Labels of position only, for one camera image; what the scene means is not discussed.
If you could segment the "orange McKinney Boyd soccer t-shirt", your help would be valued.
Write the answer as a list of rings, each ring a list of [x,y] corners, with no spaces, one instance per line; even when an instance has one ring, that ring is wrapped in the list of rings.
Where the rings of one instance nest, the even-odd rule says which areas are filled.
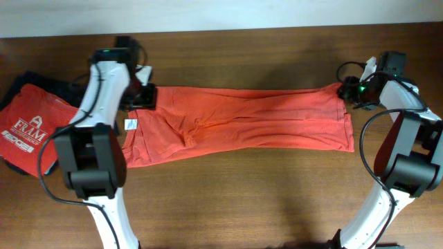
[[[354,151],[351,115],[336,92],[160,86],[156,108],[131,111],[129,168],[246,148]]]

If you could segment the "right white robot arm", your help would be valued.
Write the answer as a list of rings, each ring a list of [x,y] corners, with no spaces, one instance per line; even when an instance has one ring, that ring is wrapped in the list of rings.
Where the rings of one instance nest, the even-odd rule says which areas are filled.
[[[424,192],[442,182],[442,119],[435,115],[412,84],[393,76],[381,90],[386,108],[363,126],[359,138],[363,166],[374,185],[357,215],[337,230],[326,248],[376,248],[394,218]],[[393,125],[369,166],[364,133],[377,118],[389,115]]]

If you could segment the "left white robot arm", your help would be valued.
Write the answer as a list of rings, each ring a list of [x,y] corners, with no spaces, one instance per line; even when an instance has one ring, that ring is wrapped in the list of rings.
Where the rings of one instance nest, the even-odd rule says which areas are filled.
[[[91,58],[78,112],[52,136],[74,205],[89,209],[104,248],[140,248],[123,198],[127,164],[115,132],[119,110],[155,109],[151,67],[138,65],[141,48],[106,48]]]

